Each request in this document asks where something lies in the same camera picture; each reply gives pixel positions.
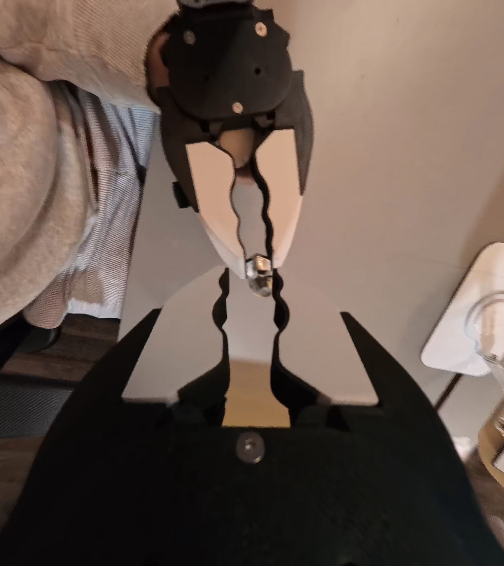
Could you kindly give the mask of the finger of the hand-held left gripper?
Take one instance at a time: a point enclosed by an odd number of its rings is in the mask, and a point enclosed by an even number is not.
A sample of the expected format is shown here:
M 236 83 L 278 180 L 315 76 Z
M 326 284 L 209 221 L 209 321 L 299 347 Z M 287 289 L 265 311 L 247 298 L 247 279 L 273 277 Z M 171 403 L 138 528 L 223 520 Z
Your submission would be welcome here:
M 216 252 L 240 279 L 246 279 L 240 218 L 232 202 L 235 168 L 232 156 L 209 142 L 186 145 L 198 214 Z
M 272 131 L 256 149 L 255 163 L 269 195 L 272 266 L 281 268 L 293 243 L 302 208 L 295 131 Z

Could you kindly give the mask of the white stand base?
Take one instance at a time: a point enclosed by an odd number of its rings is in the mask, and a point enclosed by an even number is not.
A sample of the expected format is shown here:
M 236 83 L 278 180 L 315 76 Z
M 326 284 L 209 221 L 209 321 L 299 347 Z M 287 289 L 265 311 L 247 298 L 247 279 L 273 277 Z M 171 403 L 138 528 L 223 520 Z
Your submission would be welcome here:
M 460 282 L 421 351 L 421 362 L 432 369 L 475 378 L 489 374 L 475 355 L 474 341 L 465 334 L 465 317 L 476 301 L 504 290 L 504 243 L 486 246 Z

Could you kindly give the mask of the person's beige cardigan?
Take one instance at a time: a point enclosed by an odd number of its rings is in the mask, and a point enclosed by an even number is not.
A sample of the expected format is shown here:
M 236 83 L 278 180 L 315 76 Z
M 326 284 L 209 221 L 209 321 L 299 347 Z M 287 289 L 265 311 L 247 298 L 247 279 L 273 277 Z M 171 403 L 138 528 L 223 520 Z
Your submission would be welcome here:
M 0 57 L 0 325 L 69 265 L 93 217 L 82 118 L 65 84 Z

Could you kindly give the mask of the silver hex nut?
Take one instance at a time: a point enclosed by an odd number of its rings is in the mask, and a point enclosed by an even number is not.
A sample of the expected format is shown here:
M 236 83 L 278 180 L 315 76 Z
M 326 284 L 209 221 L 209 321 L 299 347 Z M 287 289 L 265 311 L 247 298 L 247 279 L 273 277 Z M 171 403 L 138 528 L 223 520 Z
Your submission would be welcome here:
M 259 274 L 247 280 L 248 286 L 255 296 L 261 298 L 272 296 L 273 276 L 271 274 Z

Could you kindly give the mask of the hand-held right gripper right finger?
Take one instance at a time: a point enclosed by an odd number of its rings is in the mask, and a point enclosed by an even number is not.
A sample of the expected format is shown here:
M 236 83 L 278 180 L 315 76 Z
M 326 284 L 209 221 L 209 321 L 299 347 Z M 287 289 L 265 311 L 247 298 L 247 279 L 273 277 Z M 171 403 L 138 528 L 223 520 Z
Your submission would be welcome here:
M 272 390 L 282 404 L 375 407 L 379 399 L 339 308 L 286 268 L 274 278 Z

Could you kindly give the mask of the tan flat sheet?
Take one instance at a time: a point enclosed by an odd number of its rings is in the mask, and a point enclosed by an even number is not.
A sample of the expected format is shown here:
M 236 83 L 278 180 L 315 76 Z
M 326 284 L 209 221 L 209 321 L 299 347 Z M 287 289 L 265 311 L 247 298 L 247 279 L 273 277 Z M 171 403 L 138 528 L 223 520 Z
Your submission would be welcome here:
M 288 409 L 275 398 L 270 378 L 268 364 L 236 359 L 230 361 L 224 427 L 290 427 Z

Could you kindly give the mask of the person's left forearm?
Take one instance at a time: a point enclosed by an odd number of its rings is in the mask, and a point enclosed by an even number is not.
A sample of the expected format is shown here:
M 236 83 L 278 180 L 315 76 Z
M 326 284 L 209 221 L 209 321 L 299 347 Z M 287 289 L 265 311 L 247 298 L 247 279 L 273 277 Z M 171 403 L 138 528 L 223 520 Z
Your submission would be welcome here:
M 43 81 L 152 109 L 145 60 L 176 1 L 0 1 L 0 55 Z

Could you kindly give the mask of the silver metal bolt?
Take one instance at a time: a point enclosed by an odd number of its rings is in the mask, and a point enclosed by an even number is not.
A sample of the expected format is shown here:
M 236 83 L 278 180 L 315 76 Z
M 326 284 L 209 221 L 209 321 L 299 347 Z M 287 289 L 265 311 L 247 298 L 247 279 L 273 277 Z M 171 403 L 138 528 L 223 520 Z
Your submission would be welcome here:
M 262 254 L 249 257 L 245 262 L 245 276 L 248 281 L 271 279 L 273 272 L 270 258 Z

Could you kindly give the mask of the person's left hand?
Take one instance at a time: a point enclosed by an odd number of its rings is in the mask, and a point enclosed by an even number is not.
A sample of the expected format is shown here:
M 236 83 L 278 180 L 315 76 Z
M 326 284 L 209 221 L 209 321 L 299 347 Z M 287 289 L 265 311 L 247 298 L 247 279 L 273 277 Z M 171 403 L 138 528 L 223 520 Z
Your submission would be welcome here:
M 149 42 L 145 57 L 147 93 L 155 102 L 157 89 L 169 86 L 169 71 L 162 58 L 162 48 L 169 39 L 169 34 L 157 32 Z

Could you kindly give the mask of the grey mesh chair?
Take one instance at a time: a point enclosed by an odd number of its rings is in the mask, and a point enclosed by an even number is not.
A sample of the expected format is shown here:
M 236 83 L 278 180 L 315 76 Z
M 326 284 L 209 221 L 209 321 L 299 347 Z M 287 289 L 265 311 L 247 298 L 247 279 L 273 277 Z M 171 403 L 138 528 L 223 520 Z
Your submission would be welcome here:
M 0 325 L 0 439 L 46 434 L 76 387 L 66 380 L 2 373 L 13 354 L 40 330 L 20 313 Z

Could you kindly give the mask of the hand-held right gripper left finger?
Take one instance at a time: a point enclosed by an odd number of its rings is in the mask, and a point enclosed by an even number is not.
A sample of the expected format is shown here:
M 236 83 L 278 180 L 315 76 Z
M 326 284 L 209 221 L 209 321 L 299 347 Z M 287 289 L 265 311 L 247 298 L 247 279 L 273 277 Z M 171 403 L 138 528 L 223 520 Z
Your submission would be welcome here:
M 222 361 L 223 323 L 215 323 L 213 307 L 222 298 L 226 273 L 216 266 L 165 302 L 122 393 L 124 401 L 172 405 L 183 387 Z

